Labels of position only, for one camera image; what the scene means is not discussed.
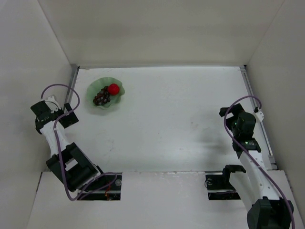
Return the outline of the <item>dark red fake grape bunch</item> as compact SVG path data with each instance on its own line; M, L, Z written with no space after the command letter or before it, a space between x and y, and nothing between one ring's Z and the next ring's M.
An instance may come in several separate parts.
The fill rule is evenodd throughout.
M95 106L104 106L111 101L110 94L107 91L108 86L102 88L93 99Z

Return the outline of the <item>red fake pomegranate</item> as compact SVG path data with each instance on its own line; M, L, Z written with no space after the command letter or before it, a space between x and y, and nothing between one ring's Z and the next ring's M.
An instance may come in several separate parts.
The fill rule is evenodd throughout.
M119 85L112 83L108 86L107 91L110 95L117 95L120 92Z

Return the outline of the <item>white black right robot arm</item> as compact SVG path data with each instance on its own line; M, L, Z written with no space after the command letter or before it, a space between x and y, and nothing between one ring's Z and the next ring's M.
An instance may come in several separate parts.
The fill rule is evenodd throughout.
M292 229L294 207L267 174L261 148L253 137L257 123L264 119L259 108L246 112L241 104L223 107L219 115L232 138L240 166L232 169L228 182L234 187L247 210L250 229Z

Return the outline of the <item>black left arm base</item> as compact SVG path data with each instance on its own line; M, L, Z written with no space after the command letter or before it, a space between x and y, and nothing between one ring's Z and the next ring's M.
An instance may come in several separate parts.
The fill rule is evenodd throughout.
M118 201L121 200L122 173L108 174L88 186L77 200Z

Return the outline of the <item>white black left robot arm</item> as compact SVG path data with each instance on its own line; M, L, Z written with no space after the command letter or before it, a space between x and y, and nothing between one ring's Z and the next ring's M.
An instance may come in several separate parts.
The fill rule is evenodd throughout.
M56 101L54 95L34 104L30 109L36 115L35 128L37 132L43 135L50 147L51 156L46 161L50 171L62 181L60 157L57 144L61 147L61 156L63 159L63 167L66 176L67 188L74 192L80 189L90 181L97 179L102 171L96 166L73 142L69 143L65 129L77 123L79 119L74 112L66 114L56 125L58 139L54 133L54 123L58 117L64 114L64 110Z

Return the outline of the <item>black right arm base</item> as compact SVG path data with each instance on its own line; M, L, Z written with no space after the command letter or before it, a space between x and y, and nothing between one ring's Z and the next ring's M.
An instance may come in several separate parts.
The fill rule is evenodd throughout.
M206 173L204 186L209 200L240 200L239 194L224 180L223 174Z

